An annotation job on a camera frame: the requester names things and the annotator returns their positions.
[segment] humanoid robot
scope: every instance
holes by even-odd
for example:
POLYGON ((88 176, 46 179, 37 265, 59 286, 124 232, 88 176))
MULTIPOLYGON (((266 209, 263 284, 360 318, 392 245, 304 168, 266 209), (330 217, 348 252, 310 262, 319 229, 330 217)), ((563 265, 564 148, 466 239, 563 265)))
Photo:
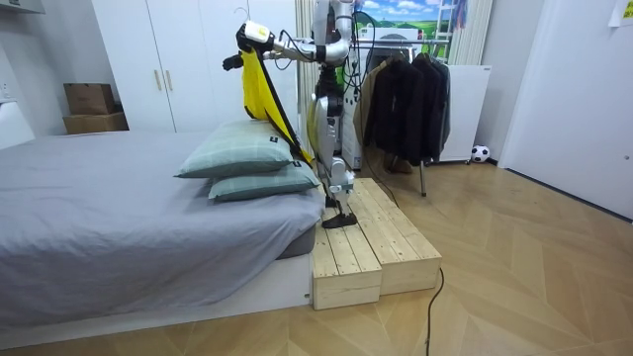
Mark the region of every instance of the humanoid robot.
POLYGON ((325 204, 340 211, 322 223, 324 228, 357 223, 347 205, 354 175, 347 171, 344 160, 334 155, 343 114, 343 91, 336 84, 335 68, 345 62, 350 51, 353 11, 354 0, 317 0, 311 39, 276 39, 266 27, 251 21, 242 25, 236 35, 241 50, 255 49, 264 59, 289 58, 320 64, 308 117, 308 136, 316 153, 319 178, 324 182, 325 204))

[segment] cabinet handle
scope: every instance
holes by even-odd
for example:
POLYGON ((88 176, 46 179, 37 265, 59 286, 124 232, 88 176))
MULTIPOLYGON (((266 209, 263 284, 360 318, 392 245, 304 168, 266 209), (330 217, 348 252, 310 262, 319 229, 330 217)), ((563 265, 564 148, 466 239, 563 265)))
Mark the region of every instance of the cabinet handle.
POLYGON ((171 75, 169 75, 169 70, 166 70, 166 72, 167 72, 167 85, 169 85, 169 90, 174 91, 174 88, 171 86, 171 75))
POLYGON ((160 77, 158 77, 158 70, 154 69, 154 77, 156 77, 156 86, 158 87, 158 91, 162 90, 162 85, 160 85, 160 77))

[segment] pillow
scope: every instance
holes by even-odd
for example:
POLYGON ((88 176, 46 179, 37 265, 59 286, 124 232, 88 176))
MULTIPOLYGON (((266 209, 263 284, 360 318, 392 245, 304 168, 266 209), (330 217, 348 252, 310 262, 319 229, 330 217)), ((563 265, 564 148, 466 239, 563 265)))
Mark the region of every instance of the pillow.
POLYGON ((273 172, 218 179, 209 192, 209 199, 227 202, 267 197, 274 194, 304 192, 320 182, 308 164, 294 161, 273 172))
POLYGON ((180 167, 176 177, 218 178, 278 170, 293 161, 290 145, 268 122, 217 128, 180 167))

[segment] bed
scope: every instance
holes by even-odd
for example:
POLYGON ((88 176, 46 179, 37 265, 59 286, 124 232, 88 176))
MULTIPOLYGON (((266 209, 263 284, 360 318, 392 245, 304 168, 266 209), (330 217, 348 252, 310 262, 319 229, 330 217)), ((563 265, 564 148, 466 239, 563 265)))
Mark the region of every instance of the bed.
POLYGON ((214 204, 207 180, 173 177, 206 136, 48 136, 0 150, 0 330, 10 346, 290 307, 298 297, 279 296, 295 280, 299 304, 309 302, 323 197, 214 204), (95 318, 109 321, 87 331, 95 318), (44 340, 15 336, 73 322, 44 340))

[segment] wooden step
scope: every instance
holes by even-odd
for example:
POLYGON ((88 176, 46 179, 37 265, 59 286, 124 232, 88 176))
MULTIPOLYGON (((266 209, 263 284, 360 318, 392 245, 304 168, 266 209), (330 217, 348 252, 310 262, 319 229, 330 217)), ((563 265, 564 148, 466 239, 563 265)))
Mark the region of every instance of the wooden step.
MULTIPOLYGON (((323 219, 335 215, 328 208, 323 219)), ((324 229, 319 223, 313 262, 315 310, 378 302, 382 268, 358 224, 324 229)))
POLYGON ((349 207, 382 267, 381 295, 435 287, 442 256, 373 179, 354 180, 349 207))

